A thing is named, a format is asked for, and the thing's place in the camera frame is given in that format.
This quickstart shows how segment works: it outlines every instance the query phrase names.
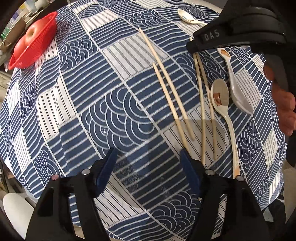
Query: human hand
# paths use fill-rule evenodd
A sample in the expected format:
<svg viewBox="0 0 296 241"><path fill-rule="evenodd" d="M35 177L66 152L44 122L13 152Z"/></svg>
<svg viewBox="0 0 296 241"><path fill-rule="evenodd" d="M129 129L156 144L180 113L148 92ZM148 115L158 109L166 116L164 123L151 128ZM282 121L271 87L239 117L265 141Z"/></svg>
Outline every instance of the human hand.
<svg viewBox="0 0 296 241"><path fill-rule="evenodd" d="M296 130L295 97L292 93L283 90L275 81L272 68L264 64L263 71L268 80L273 81L271 95L276 104L276 112L279 117L279 129L282 133L291 136Z"/></svg>

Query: person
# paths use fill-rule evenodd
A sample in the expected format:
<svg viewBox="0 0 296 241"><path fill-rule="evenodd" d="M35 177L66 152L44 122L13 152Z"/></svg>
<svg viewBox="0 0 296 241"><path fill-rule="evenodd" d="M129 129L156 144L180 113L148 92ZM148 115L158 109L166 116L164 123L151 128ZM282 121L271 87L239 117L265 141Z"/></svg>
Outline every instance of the person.
<svg viewBox="0 0 296 241"><path fill-rule="evenodd" d="M276 105L276 112L279 118L279 129L287 136L291 136L296 130L296 101L295 96L283 90L275 79L273 69L267 64L263 67L265 77L272 81L271 95ZM284 177L284 201L286 221L296 208L296 169L287 161L282 166Z"/></svg>

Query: wooden chopstick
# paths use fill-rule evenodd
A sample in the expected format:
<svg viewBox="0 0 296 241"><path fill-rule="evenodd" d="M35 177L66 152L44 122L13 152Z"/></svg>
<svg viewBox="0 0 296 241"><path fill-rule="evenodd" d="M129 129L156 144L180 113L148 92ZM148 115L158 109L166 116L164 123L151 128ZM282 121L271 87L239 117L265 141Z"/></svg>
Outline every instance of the wooden chopstick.
<svg viewBox="0 0 296 241"><path fill-rule="evenodd" d="M172 99L170 98L170 94L168 92L168 89L166 88L165 86L165 83L160 75L160 72L157 68L157 66L155 65L155 63L152 64L153 67L154 67L154 70L155 70L155 73L156 73L156 76L159 80L159 83L163 89L163 92L165 93L165 97L168 101L168 105L170 107L170 110L172 111L172 114L173 114L173 117L175 119L175 122L176 122L176 125L177 125L177 128L179 130L179 133L180 133L180 136L181 136L181 139L182 139L182 143L183 143L183 146L187 149L188 153L189 153L189 148L188 148L188 143L187 143L187 140L186 140L186 137L185 137L185 134L184 134L184 131L182 129L182 126L181 126L181 123L180 123L180 120L179 120L179 117L178 117L178 114L175 110L175 107L174 107L174 104L172 102Z"/></svg>
<svg viewBox="0 0 296 241"><path fill-rule="evenodd" d="M186 123L186 126L187 126L187 130L188 130L188 132L189 132L189 136L191 137L192 140L194 140L194 139L195 139L194 132L193 132L193 130L192 130L192 128L191 128L191 125L190 125L189 119L188 119L188 117L187 117L186 111L185 111L185 109L184 109L184 107L183 107L182 101L180 100L180 97L179 97L179 95L178 95L178 93L177 93L177 91L176 91L176 89L175 89L175 86L174 86L174 84L173 84L173 82L172 82L170 76L168 75L168 73L167 73L165 67L163 66L163 64L162 64L162 62L161 62L161 60L160 60L160 58L158 57L157 53L155 52L153 46L151 45L149 39L146 37L146 35L145 35L144 32L142 31L142 29L139 28L139 32L140 32L141 35L143 36L143 38L144 38L145 42L147 43L147 45L148 45L150 51L152 52L152 54L153 54L154 58L156 59L156 61L157 61L158 65L159 65L159 67L161 68L161 70L162 70L162 72L163 72L163 74L164 74L164 76L165 76L165 78L166 78L166 80L167 80L167 82L168 82L168 84L169 84L169 86L170 86L172 92L173 92L173 95L174 95L174 97L175 97L175 99L176 99L176 101L177 101L177 104L178 104L178 106L179 106L179 108L180 108L180 111L181 111L181 113L182 113L183 119L184 119L184 121L185 121L185 123Z"/></svg>
<svg viewBox="0 0 296 241"><path fill-rule="evenodd" d="M202 90L202 79L200 77L200 68L198 66L198 61L196 54L193 53L193 60L197 75L197 83L198 83L198 89L200 91L200 109L201 109L201 116L202 116L202 159L201 162L203 166L205 165L205 147L206 147L206 136L205 136L205 101L204 101L204 95Z"/></svg>
<svg viewBox="0 0 296 241"><path fill-rule="evenodd" d="M211 121L212 121L212 129L213 129L214 160L216 160L217 159L217 130L216 130L216 120L215 120L214 108L213 108L213 104L211 102L209 83L207 81L207 75L205 74L205 69L202 65L202 60L201 60L200 55L198 53L195 53L195 54L196 54L197 61L200 66L200 70L202 72L202 78L205 83L205 89L207 90L207 99L209 102Z"/></svg>

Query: spoon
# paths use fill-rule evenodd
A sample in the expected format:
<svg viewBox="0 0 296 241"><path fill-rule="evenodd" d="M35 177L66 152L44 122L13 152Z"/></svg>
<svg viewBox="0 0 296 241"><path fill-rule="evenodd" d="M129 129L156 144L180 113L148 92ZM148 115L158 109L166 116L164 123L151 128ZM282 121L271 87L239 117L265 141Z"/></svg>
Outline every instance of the spoon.
<svg viewBox="0 0 296 241"><path fill-rule="evenodd" d="M217 51L220 54L220 56L224 58L227 65L230 82L230 93L233 102L240 110L251 115L253 113L253 107L251 106L248 99L246 98L246 96L244 95L244 93L238 85L237 79L231 67L230 54L223 48L218 48Z"/></svg>
<svg viewBox="0 0 296 241"><path fill-rule="evenodd" d="M190 15L190 13L182 10L182 9L178 9L178 14L179 14L179 17L187 22L187 23L191 23L191 24L203 24L203 25L207 25L207 23L204 23L202 21L199 21L199 20L196 20L193 16Z"/></svg>
<svg viewBox="0 0 296 241"><path fill-rule="evenodd" d="M211 87L211 101L215 110L226 120L230 132L230 140L233 156L233 178L239 175L239 155L232 121L228 115L229 92L223 79L217 79Z"/></svg>

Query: table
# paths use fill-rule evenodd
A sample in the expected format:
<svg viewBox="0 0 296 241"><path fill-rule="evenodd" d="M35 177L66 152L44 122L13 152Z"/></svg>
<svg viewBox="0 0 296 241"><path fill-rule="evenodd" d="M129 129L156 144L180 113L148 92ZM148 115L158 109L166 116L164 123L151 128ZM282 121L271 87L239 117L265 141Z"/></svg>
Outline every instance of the table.
<svg viewBox="0 0 296 241"><path fill-rule="evenodd" d="M180 95L196 135L191 141L186 133L190 152L200 159L200 97L193 58L186 50L199 26L181 21L178 9L207 23L218 16L181 0L83 0L61 8L55 39L34 65L15 69L2 105L1 157L36 198L54 173L75 175L110 147L120 151L105 192L95 200L111 238L184 240L200 207L179 162L181 141L152 67L155 60L138 32L141 28L150 39ZM250 48L226 50L254 108L252 115L232 102L228 109L240 172L264 208L283 185L284 135L277 127L271 82L263 74L264 56ZM217 78L227 81L225 62L215 49L200 55L210 84ZM215 113L219 158L214 161L203 92L206 166L231 177L228 127ZM184 124L179 109L177 113ZM73 222L79 225L74 195L70 201ZM225 205L221 200L214 236L221 231Z"/></svg>

